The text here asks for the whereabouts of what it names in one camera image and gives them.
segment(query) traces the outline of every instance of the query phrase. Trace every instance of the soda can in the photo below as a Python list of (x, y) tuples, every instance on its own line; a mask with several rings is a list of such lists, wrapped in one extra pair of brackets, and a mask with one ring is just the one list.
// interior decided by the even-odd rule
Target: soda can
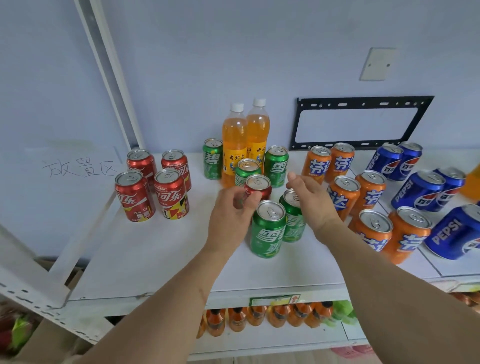
[(132, 150), (127, 154), (127, 167), (140, 171), (147, 178), (150, 189), (153, 190), (156, 164), (154, 156), (145, 149)]
[(374, 170), (363, 171), (355, 180), (360, 183), (360, 197), (350, 212), (353, 216), (362, 210), (373, 209), (387, 188), (386, 178)]
[(338, 215), (345, 221), (360, 196), (360, 183), (347, 176), (338, 176), (328, 186), (327, 192)]
[(402, 157), (402, 148), (394, 144), (385, 143), (377, 149), (367, 169), (374, 170), (375, 172), (383, 174), (385, 177), (389, 177), (400, 163)]
[(120, 173), (115, 177), (115, 191), (128, 220), (146, 221), (155, 213), (147, 178), (141, 172), (130, 170)]
[(404, 181), (407, 179), (413, 167), (419, 161), (423, 150), (420, 144), (412, 142), (401, 142), (399, 147), (403, 149), (403, 156), (397, 168), (388, 177), (392, 181)]
[(425, 245), (438, 256), (457, 260), (480, 246), (480, 206), (468, 204), (452, 209), (433, 228)]
[(380, 252), (392, 238), (393, 223), (390, 219), (373, 210), (362, 210), (348, 226), (357, 233), (374, 251)]
[(322, 184), (332, 161), (332, 151), (324, 146), (314, 146), (307, 153), (302, 176), (310, 176)]
[(425, 210), (445, 185), (445, 178), (432, 171), (420, 170), (413, 173), (392, 199), (392, 206), (402, 206)]
[(393, 236), (382, 250), (393, 264), (405, 261), (432, 232), (428, 217), (412, 207), (399, 207), (388, 218), (393, 223)]
[(178, 220), (188, 214), (187, 187), (179, 170), (167, 168), (155, 175), (155, 193), (163, 216)]
[(261, 201), (268, 200), (272, 194), (272, 185), (268, 177), (261, 174), (253, 174), (248, 176), (245, 180), (245, 195), (243, 196), (243, 201), (248, 198), (255, 191), (260, 191), (262, 193)]
[(332, 147), (332, 163), (325, 174), (325, 181), (330, 183), (336, 176), (345, 176), (355, 157), (355, 148), (347, 143), (336, 143)]
[(250, 248), (260, 258), (272, 258), (282, 246), (287, 225), (285, 208), (272, 200), (261, 201), (253, 214)]
[(444, 208), (448, 201), (465, 186), (467, 175), (454, 167), (437, 168), (434, 172), (445, 178), (444, 188), (427, 207), (427, 211), (437, 212)]
[(242, 187), (253, 174), (262, 174), (260, 164), (254, 159), (242, 159), (235, 168), (235, 185)]
[(288, 151), (282, 146), (271, 146), (265, 153), (264, 175), (273, 188), (282, 187), (287, 175)]
[(300, 209), (300, 199), (295, 191), (290, 188), (283, 192), (279, 202), (287, 212), (287, 226), (285, 227), (283, 241), (288, 243), (297, 242), (301, 239), (306, 225)]
[(162, 154), (162, 167), (175, 168), (180, 171), (187, 191), (192, 188), (192, 180), (190, 179), (190, 171), (188, 169), (188, 159), (185, 153), (178, 149), (168, 150)]
[(207, 139), (203, 146), (204, 175), (209, 180), (222, 179), (223, 142), (218, 139)]

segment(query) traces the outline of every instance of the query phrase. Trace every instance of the yellow bottle label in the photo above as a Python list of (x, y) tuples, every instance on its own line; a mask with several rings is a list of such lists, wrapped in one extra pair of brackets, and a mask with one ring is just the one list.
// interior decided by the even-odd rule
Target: yellow bottle label
[(260, 163), (260, 167), (264, 165), (265, 152), (267, 150), (267, 142), (247, 144), (248, 158), (256, 160)]
[(247, 157), (247, 148), (232, 150), (223, 148), (223, 172), (235, 176), (235, 168), (238, 163)]

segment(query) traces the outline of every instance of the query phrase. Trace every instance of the bottle with orange liquid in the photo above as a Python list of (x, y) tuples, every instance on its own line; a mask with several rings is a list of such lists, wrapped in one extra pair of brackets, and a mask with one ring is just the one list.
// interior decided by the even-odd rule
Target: bottle with orange liquid
[(480, 164), (467, 175), (465, 186), (462, 187), (460, 193), (474, 201), (480, 200)]
[(247, 308), (246, 307), (235, 307), (228, 309), (228, 323), (232, 331), (240, 332), (243, 331), (245, 326), (247, 326)]
[(243, 104), (231, 104), (230, 114), (223, 122), (223, 169), (222, 185), (235, 186), (235, 168), (247, 158), (247, 120), (243, 114)]
[(264, 98), (253, 100), (253, 109), (247, 115), (247, 153), (248, 158), (256, 160), (264, 170), (264, 158), (267, 149), (267, 138), (270, 132), (270, 118)]
[(200, 321), (200, 327), (198, 328), (197, 339), (203, 336), (206, 327), (207, 327), (207, 324), (205, 323), (204, 316), (202, 315), (202, 320)]
[(225, 308), (207, 311), (207, 331), (218, 337), (225, 331)]
[(252, 326), (260, 326), (265, 318), (267, 306), (253, 306), (247, 309), (247, 320)]
[(314, 305), (312, 313), (305, 319), (305, 324), (311, 328), (317, 328), (325, 320), (330, 318), (333, 313), (333, 302), (318, 302)]
[(290, 311), (291, 309), (289, 304), (270, 306), (267, 312), (267, 320), (273, 327), (281, 328), (287, 322)]
[(287, 319), (288, 323), (295, 328), (299, 327), (308, 315), (312, 313), (312, 306), (312, 303), (297, 303), (291, 305), (291, 311)]

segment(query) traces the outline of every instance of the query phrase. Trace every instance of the green soda can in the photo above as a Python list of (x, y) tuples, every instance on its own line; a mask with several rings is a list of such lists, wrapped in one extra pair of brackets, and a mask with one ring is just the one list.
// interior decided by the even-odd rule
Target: green soda can
[(235, 185), (243, 187), (248, 176), (262, 174), (260, 164), (253, 159), (242, 159), (235, 168)]
[(301, 239), (306, 225), (300, 210), (300, 199), (295, 191), (290, 188), (283, 193), (279, 202), (287, 212), (287, 226), (285, 227), (283, 241), (288, 243), (297, 242)]
[(260, 258), (278, 254), (287, 224), (285, 208), (272, 200), (261, 201), (252, 219), (252, 252)]
[(223, 142), (207, 139), (204, 143), (204, 175), (209, 180), (222, 179)]
[(265, 153), (264, 175), (270, 179), (273, 188), (282, 187), (287, 175), (288, 151), (282, 146), (271, 146)]

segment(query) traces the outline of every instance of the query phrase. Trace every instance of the pepsi can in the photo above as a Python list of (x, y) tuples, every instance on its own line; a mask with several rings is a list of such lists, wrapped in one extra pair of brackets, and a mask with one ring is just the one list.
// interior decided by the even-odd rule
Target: pepsi can
[(442, 192), (440, 192), (435, 201), (432, 201), (427, 207), (427, 211), (437, 212), (448, 204), (448, 201), (465, 186), (465, 178), (467, 178), (467, 175), (454, 167), (437, 168), (434, 172), (442, 175), (446, 181)]
[(399, 147), (403, 149), (403, 157), (397, 168), (388, 177), (392, 181), (404, 181), (407, 179), (413, 167), (419, 161), (423, 150), (420, 144), (411, 142), (401, 142)]
[(480, 245), (480, 206), (456, 207), (432, 230), (425, 245), (445, 259), (456, 260)]
[(394, 144), (385, 143), (377, 149), (368, 164), (368, 170), (383, 174), (385, 177), (395, 170), (395, 167), (400, 163), (403, 156), (403, 149)]
[(412, 174), (392, 199), (396, 210), (402, 206), (425, 210), (445, 185), (445, 178), (438, 173), (419, 170)]

